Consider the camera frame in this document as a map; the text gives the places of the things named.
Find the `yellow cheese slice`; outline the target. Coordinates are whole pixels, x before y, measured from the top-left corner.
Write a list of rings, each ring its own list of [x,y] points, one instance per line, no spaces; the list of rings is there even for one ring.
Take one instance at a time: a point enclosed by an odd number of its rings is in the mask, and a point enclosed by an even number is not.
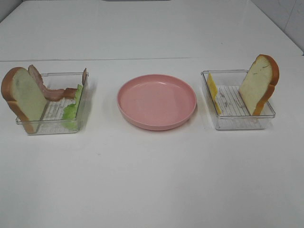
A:
[[[217,86],[213,80],[213,77],[212,77],[212,74],[209,73],[208,74],[208,78],[207,78],[207,86],[209,88],[209,91],[210,91],[210,94],[211,94],[211,98],[212,98],[212,101],[213,101],[213,104],[217,110],[217,114],[221,114],[221,109],[216,101],[216,96],[218,94],[218,89],[217,89]]]

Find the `green lettuce leaf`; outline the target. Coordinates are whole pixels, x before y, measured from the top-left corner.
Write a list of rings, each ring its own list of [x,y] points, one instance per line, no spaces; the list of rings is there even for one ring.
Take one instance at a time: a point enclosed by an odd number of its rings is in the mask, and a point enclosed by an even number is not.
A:
[[[80,102],[80,98],[81,98],[81,94],[82,94],[82,90],[83,90],[83,86],[78,84],[76,93],[75,93],[75,102],[73,104],[69,104],[68,106],[66,106],[64,108],[64,112],[62,115],[63,120],[75,119],[77,110],[78,110],[78,106],[79,106],[79,102]],[[64,122],[64,123],[62,123],[62,125],[69,130],[75,130],[77,127],[77,123],[72,123],[72,122],[69,122],[69,123]]]

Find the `short bacon strip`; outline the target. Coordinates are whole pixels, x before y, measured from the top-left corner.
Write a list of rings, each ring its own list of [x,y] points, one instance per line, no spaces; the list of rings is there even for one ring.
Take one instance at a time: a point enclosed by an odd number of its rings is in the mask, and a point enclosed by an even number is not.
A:
[[[86,78],[87,78],[87,70],[85,68],[83,73],[82,73],[82,86],[85,85]],[[73,99],[76,96],[76,91],[77,91],[76,88],[66,88],[64,93],[63,93],[63,97]]]

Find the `long bacon strip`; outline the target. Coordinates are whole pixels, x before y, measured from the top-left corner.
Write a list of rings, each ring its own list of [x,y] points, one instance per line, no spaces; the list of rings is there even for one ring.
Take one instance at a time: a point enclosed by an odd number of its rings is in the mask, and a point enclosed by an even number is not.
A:
[[[33,66],[30,65],[28,67],[28,72],[35,80],[36,84],[40,88],[44,97],[49,101],[59,101],[64,97],[64,89],[48,89],[42,79],[42,75],[38,72],[38,70]]]

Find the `bread slice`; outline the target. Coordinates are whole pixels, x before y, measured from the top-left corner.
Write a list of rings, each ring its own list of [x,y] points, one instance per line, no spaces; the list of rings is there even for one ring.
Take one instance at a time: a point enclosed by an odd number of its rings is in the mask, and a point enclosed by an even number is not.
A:
[[[269,55],[260,54],[248,70],[239,93],[250,115],[260,115],[279,80],[279,67]]]
[[[14,67],[5,75],[1,94],[23,122],[40,121],[48,104],[36,81],[22,67]]]

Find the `pink round plate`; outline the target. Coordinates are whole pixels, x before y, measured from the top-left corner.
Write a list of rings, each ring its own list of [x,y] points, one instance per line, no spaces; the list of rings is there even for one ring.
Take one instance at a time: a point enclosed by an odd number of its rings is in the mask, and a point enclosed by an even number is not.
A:
[[[152,131],[181,126],[195,111],[194,90],[183,80],[162,74],[143,75],[118,91],[117,105],[131,124]]]

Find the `right clear plastic container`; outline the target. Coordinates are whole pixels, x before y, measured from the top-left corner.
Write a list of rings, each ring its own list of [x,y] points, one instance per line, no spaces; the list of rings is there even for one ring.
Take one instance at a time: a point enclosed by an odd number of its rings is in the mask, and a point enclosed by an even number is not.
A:
[[[265,129],[275,118],[276,113],[266,102],[260,115],[250,115],[238,90],[247,70],[205,70],[201,72],[202,91],[208,106],[213,125],[217,130],[256,130]],[[218,93],[212,98],[207,84],[211,75]]]

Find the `clear plastic container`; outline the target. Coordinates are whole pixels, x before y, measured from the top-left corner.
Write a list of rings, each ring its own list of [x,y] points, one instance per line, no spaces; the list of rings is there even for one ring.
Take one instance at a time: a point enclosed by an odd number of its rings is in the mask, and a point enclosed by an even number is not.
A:
[[[24,128],[29,126],[34,127],[35,132],[30,133],[30,135],[77,133],[81,129],[83,121],[86,119],[88,76],[89,73],[87,71],[42,74],[44,85],[48,89],[77,88],[78,85],[83,86],[74,119],[63,119],[63,114],[64,108],[70,104],[74,104],[76,102],[75,99],[63,98],[56,102],[48,101],[39,121],[22,121],[17,117],[16,124],[21,125]]]
[[[256,130],[265,129],[275,118],[276,113],[266,102],[260,115],[250,115],[238,90],[247,70],[205,70],[201,72],[202,91],[208,106],[213,125],[217,130]],[[207,84],[211,75],[218,93],[212,98]]]

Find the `left clear plastic container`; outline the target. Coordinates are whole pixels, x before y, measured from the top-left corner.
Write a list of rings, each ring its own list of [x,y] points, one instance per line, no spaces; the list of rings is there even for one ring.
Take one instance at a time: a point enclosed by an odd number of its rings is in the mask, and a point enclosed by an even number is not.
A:
[[[44,85],[48,89],[77,88],[78,85],[83,86],[74,119],[63,119],[63,114],[64,108],[70,104],[74,104],[76,102],[75,99],[63,98],[56,102],[48,101],[39,121],[22,121],[17,117],[16,124],[21,125],[24,128],[29,126],[34,127],[35,132],[30,133],[30,135],[77,133],[81,129],[83,121],[86,119],[88,76],[89,73],[87,71],[42,74]]]

